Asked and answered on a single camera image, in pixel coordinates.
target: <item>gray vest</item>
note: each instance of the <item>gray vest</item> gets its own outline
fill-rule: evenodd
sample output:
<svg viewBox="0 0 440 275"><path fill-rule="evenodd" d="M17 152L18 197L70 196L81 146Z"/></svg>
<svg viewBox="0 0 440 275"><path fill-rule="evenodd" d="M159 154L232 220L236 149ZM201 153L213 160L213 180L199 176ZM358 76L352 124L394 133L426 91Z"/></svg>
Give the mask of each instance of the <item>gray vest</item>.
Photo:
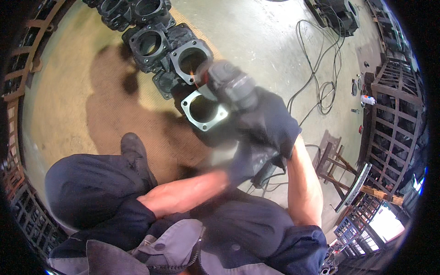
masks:
<svg viewBox="0 0 440 275"><path fill-rule="evenodd" d="M179 274L196 261L209 275L282 275L263 263L223 268L217 256L200 250L204 231L199 220L181 220L159 239L147 235L137 248L128 252L88 240L87 257L48 259L48 263L67 275L149 275L150 271L152 274Z"/></svg>

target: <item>gloved hand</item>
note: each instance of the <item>gloved hand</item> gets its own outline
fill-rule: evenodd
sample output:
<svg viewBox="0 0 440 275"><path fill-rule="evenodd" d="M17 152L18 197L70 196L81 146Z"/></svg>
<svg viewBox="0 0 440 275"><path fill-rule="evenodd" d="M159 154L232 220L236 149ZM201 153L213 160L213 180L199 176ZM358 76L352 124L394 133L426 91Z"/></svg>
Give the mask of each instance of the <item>gloved hand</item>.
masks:
<svg viewBox="0 0 440 275"><path fill-rule="evenodd" d="M280 96L262 87L255 87L255 92L258 106L240 116L238 129L290 159L293 145L301 133L297 120L291 117Z"/></svg>
<svg viewBox="0 0 440 275"><path fill-rule="evenodd" d="M246 180L253 178L279 152L271 146L242 140L238 144L232 163L227 168L230 188L235 189Z"/></svg>

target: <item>aerosol can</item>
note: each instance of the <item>aerosol can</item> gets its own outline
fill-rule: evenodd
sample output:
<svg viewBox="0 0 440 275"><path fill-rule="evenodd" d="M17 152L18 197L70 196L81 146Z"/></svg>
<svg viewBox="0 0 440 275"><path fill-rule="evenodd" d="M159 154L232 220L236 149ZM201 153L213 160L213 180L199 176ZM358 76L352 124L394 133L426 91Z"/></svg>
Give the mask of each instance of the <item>aerosol can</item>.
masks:
<svg viewBox="0 0 440 275"><path fill-rule="evenodd" d="M370 105L376 104L376 100L374 99L374 97L367 96L367 95L361 96L360 101L362 101L363 103L370 104Z"/></svg>

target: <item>floor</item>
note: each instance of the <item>floor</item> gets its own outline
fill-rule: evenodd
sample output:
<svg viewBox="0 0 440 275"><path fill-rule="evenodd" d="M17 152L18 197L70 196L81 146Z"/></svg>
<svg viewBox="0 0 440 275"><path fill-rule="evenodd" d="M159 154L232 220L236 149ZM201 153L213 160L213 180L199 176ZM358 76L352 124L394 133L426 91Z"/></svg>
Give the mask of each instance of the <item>floor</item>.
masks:
<svg viewBox="0 0 440 275"><path fill-rule="evenodd" d="M333 109L327 116L313 110L302 125L302 136L307 144L320 145L322 150L328 140L343 144L344 158L354 165L363 115L350 111L361 110L359 95L351 95L351 80L360 72L374 71L380 64L380 48L367 7L362 0L351 2L358 9L361 27L346 38L341 49L342 69ZM315 19L303 1L173 0L172 4L177 22L189 23L209 43L216 58L240 66L286 103L309 78L311 71L295 28L301 19ZM322 34L306 24L301 29L314 62ZM160 183L181 177L184 167L196 166L211 152L179 117L172 100L163 100L154 90L151 75L135 68L121 47L120 36L101 23L96 10L78 0L44 50L43 70L35 73L26 91L23 111L26 174L44 202L44 175L53 163L77 153L118 154L119 139L125 132L138 133L146 144L151 169ZM333 55L330 51L320 65L320 83L332 80ZM369 68L362 66L363 56ZM127 90L135 93L123 93ZM311 83L295 99L292 116L301 121L316 102L316 86ZM316 159L315 148L309 154ZM338 179L341 174L337 169L334 176ZM352 179L345 173L341 182L349 185ZM280 176L271 182L286 180ZM247 190L249 183L240 188ZM322 184L322 188L322 228L331 242L339 217L332 207L340 198L332 185ZM287 207L286 191L284 185L265 197ZM255 190L252 194L262 193Z"/></svg>

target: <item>power cord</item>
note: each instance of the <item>power cord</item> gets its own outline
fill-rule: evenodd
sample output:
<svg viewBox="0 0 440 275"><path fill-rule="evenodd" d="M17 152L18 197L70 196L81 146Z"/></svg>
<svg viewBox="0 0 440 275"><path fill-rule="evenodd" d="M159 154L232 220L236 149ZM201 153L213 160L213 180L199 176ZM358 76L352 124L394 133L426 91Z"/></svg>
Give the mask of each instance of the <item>power cord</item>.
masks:
<svg viewBox="0 0 440 275"><path fill-rule="evenodd" d="M303 91L305 90L305 88L311 83L311 81L312 81L313 79L314 79L315 82L316 82L316 86L317 86L317 98L318 98L318 103L316 103L316 104L312 107L312 109L310 109L310 111L307 113L307 115L304 117L304 119L303 119L303 120L301 121L301 123L299 124L300 127L302 126L302 124L304 123L304 121L309 117L309 115L312 113L312 111L313 111L316 107L318 107L318 110L319 110L319 112L320 112L322 115L325 116L325 115L328 115L328 114L329 114L329 112L331 111L331 109L332 109L332 107L333 107L333 103L334 103L334 100L335 100L335 97L336 97L337 79L338 79L338 77L339 77L339 73L341 72L341 68L342 68L341 47L342 47L342 45L343 45L344 42L345 42L345 36L342 38L342 43L341 43L340 45L338 44L338 42L339 42L339 40L340 40L340 38L341 38L340 34L341 34L341 31L342 31L342 28L344 28L344 24L343 24L342 20L338 17L338 15L336 14L336 12L334 11L334 9L333 9L331 6L329 6L329 5L327 5L327 4L323 4L323 5L329 7L329 8L332 10L333 14L336 16L337 20L338 20L339 33L337 33L337 35L338 35L337 39L334 38L334 36L332 35L332 33L331 33L329 30L327 30L327 29L325 29L325 28L323 28L323 27L321 27L321 26L319 26L319 25L317 25L317 24L315 24L315 23L313 23L313 22L311 22L311 21L309 21L309 20L304 20L304 19L302 19L302 20L298 21L298 23L297 23L297 25L296 25L297 37L298 37L298 40L299 40L300 45L301 45L301 49L302 49L303 52L304 52L304 55L305 55L305 57L306 57L306 59L307 59L307 62L308 62L308 64L309 64L309 67L310 67L310 70L312 71L312 73L311 73L309 79L307 80L307 82L304 84L304 86L303 86L301 89L299 89L299 90L298 90L298 91L297 91L297 92L296 92L296 93L295 93L295 94L289 99L289 101L288 101L286 107L287 107L287 109L289 110L289 113L292 114L293 101L295 100L295 98L296 98L301 92L303 92ZM306 50L306 48L305 48L304 40L303 40L303 37L302 37L302 34L301 34L301 29L300 29L301 22L306 22L306 23L310 24L311 26L313 26L313 27L315 27L315 28L321 30L322 33L323 33L323 43L322 43L322 46L321 46L321 51L320 51L320 53L319 53L318 60L316 61L316 64L315 64L314 66L312 66L312 62L310 61L310 58L309 58L309 56L308 56L308 54L307 54L307 50ZM323 49L324 49L324 42L325 42L325 39L326 39L326 38L329 39L330 41L334 41L334 42L333 42L333 44L332 44L330 47L328 47L328 48L323 52ZM334 59L333 59L333 77L334 77L334 81L324 82L323 85L320 86L320 85L319 85L318 78L316 77L316 72L318 71L318 69L319 69L319 65L321 64L321 61L323 60L325 54L326 54L330 49L332 49L332 48L335 47L335 46L336 46L336 48L335 48L335 54L334 54ZM339 69L338 69L338 70L337 70L337 68L336 68L336 58L337 58L337 57L339 57ZM325 89L326 89L328 86L330 86L331 89L330 89L330 91L328 91L328 92L324 95ZM323 100L324 100L328 95L330 95L330 94L332 95L332 97L331 97L331 101L330 101L330 104L329 104L328 106L323 105ZM315 171L316 171L316 169L318 168L319 161L320 161L320 159L321 159L321 148L320 148L318 145L315 145L315 144L307 144L307 145L305 145L305 146L306 146L306 147L316 147L316 148L318 148L318 159L317 159L317 161L316 161L316 165L315 165ZM275 176L281 176L281 175L285 175L285 173L279 173L279 174L272 175L272 176L266 178L265 180L268 180L268 179L270 179L270 178L272 178L272 177L275 177ZM263 194L261 195L261 197L263 198L264 195L266 194L266 192L273 192L273 191L275 191L278 187L280 187L280 186L282 186L282 185L285 185L285 184L288 184L288 182L284 182L284 183L269 183L269 182L268 182L265 186L262 187L262 189L263 189ZM276 186L275 186L273 189L268 190L267 188L268 188L269 185L276 185ZM251 186L249 187L249 189L247 190L246 193L249 193L249 190L252 188L252 186L253 186L253 185L251 185Z"/></svg>

